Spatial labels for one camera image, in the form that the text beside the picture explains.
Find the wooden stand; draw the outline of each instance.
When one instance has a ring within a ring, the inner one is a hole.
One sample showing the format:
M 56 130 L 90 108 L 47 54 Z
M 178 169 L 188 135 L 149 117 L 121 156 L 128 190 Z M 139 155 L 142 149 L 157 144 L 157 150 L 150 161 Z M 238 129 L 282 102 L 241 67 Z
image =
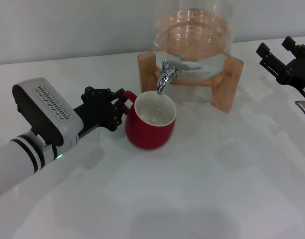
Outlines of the wooden stand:
M 211 104 L 219 110 L 229 113 L 234 104 L 235 93 L 243 65 L 243 61 L 230 56 L 225 61 L 222 72 L 212 79 L 202 82 L 186 82 L 174 79 L 171 84 L 211 87 Z M 161 71 L 157 67 L 156 55 L 154 52 L 147 52 L 138 55 L 138 67 L 141 92 L 155 91 Z

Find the cable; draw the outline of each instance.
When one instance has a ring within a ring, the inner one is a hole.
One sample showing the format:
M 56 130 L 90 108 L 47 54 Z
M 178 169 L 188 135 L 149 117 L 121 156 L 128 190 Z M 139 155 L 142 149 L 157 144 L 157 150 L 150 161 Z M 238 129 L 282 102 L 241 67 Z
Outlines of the cable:
M 295 104 L 302 110 L 302 112 L 305 115 L 305 110 L 301 107 L 300 102 L 299 101 L 295 101 Z

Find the white wall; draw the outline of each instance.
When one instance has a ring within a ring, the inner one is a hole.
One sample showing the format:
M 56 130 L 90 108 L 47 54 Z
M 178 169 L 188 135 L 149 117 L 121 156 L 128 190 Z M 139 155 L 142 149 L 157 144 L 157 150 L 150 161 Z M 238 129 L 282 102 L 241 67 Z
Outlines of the white wall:
M 152 0 L 0 0 L 0 64 L 151 47 Z M 235 41 L 305 35 L 305 0 L 244 0 Z

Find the black stripe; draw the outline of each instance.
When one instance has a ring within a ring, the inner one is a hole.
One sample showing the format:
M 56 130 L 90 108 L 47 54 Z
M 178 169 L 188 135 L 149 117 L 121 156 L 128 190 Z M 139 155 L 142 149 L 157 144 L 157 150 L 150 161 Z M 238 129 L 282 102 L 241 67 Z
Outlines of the black stripe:
M 31 152 L 31 150 L 25 145 L 25 143 L 23 143 L 21 140 L 14 138 L 11 141 L 17 143 L 19 146 L 21 146 L 25 152 L 28 154 L 28 156 L 30 157 L 30 159 L 32 160 L 33 166 L 34 166 L 34 173 L 37 172 L 38 170 L 38 166 L 37 166 L 37 162 L 36 159 L 34 157 L 34 154 Z
M 19 137 L 25 139 L 35 149 L 36 153 L 38 154 L 39 159 L 41 160 L 41 169 L 42 169 L 45 166 L 45 158 L 44 158 L 43 153 L 40 151 L 40 149 L 36 145 L 36 143 L 25 134 L 22 134 Z
M 54 153 L 54 160 L 55 160 L 55 159 L 57 158 L 57 156 L 58 156 L 58 155 L 57 155 L 58 152 L 57 152 L 56 146 L 53 145 L 53 144 L 52 144 L 52 150 L 53 150 L 53 153 Z

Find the metal spigot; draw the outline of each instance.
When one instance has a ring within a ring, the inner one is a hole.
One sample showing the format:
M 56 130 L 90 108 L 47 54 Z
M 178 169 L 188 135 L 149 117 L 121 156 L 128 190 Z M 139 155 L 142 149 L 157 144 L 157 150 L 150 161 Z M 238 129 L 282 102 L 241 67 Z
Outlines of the metal spigot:
M 182 74 L 182 71 L 189 71 L 190 67 L 186 64 L 182 64 L 177 61 L 167 61 L 162 62 L 162 73 L 159 76 L 157 84 L 157 92 L 162 95 L 166 86 L 170 84 L 174 77 Z

